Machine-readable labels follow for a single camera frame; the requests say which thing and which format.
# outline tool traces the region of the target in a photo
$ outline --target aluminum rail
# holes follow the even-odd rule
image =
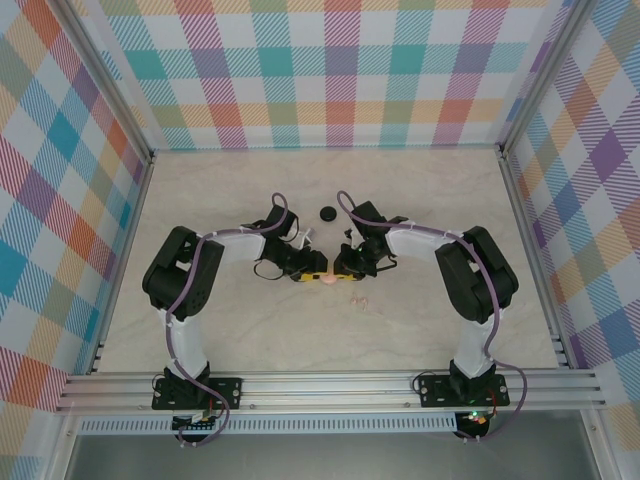
[[[603,392],[591,370],[525,370],[529,393],[525,410],[591,410],[605,407]],[[246,413],[392,413],[462,412],[469,408],[421,408],[410,380],[418,371],[336,373],[213,373],[243,378],[242,400],[234,415]],[[435,373],[446,374],[446,371]],[[522,395],[516,372],[499,371],[507,380],[513,410]],[[61,415],[155,414],[151,409],[154,374],[71,376],[57,412]]]

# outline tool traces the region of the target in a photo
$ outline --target black cable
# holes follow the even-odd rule
[[[151,379],[151,389],[156,392],[156,393],[160,393],[160,391],[156,388],[156,379],[158,377],[162,377],[164,378],[164,375],[162,373],[158,373],[157,375],[155,375],[152,379]]]
[[[386,267],[378,268],[376,273],[384,272],[385,270],[391,270],[392,268],[396,268],[398,266],[398,262],[396,262],[391,255],[387,257],[391,262],[391,265],[387,265]]]
[[[256,262],[256,264],[253,266],[253,273],[256,274],[256,277],[260,277],[264,280],[280,280],[282,277],[284,277],[284,271],[282,272],[282,274],[280,274],[279,277],[275,277],[275,278],[269,278],[269,277],[264,277],[262,275],[260,275],[258,273],[258,265],[260,265],[262,263],[262,260],[258,260],[258,262]]]
[[[413,377],[411,379],[411,390],[413,390],[418,395],[421,395],[421,393],[418,390],[416,390],[416,380],[418,378],[420,378],[425,373],[430,373],[431,375],[436,375],[436,372],[434,372],[433,370],[423,370],[422,372],[420,372],[418,375],[416,375],[415,377]]]

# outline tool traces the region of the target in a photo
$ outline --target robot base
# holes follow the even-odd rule
[[[241,378],[209,377],[209,368],[197,380],[224,397],[231,410],[240,408],[242,395]],[[212,398],[203,390],[184,380],[165,368],[164,378],[158,378],[154,384],[151,402],[153,410],[220,410],[222,402]]]
[[[486,388],[468,401],[462,401],[451,388],[450,375],[421,375],[415,383],[418,392],[420,392],[420,406],[423,408],[505,407],[510,403],[507,384],[502,375],[492,375],[486,383]]]

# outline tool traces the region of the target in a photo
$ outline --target pink object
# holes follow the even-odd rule
[[[333,285],[338,281],[338,277],[336,277],[335,275],[322,275],[320,277],[320,281],[325,285]]]

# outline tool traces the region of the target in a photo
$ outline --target white vent strip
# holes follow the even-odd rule
[[[326,434],[453,432],[453,413],[306,414],[232,416],[225,434]],[[207,434],[210,429],[191,429]],[[173,434],[171,417],[84,417],[79,435]]]

